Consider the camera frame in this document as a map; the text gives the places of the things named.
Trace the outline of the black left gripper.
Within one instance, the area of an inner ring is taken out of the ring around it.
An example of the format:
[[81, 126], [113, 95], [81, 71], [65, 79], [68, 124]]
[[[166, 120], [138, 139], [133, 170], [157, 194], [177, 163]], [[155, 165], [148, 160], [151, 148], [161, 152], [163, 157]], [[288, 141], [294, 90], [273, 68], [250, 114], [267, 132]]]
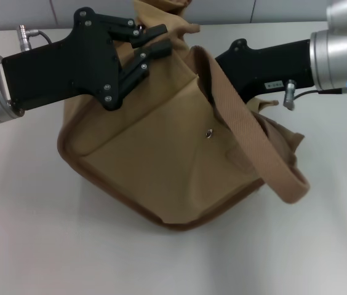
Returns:
[[[165, 33], [164, 24], [145, 28], [132, 18], [78, 9], [66, 38], [3, 59], [10, 98], [25, 111], [78, 95], [93, 96], [109, 111], [119, 109], [149, 75], [150, 61], [171, 55], [169, 39], [142, 47]], [[114, 41], [142, 47], [120, 75]]]

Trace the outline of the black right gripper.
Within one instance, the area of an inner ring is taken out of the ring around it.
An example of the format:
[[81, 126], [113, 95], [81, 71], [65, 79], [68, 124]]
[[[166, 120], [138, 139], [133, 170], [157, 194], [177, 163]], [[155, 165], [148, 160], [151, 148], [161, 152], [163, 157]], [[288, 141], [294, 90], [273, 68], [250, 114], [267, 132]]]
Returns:
[[245, 39], [238, 39], [216, 61], [247, 103], [258, 95], [284, 91], [289, 80], [295, 81], [298, 89], [314, 86], [309, 43], [305, 39], [252, 49]]

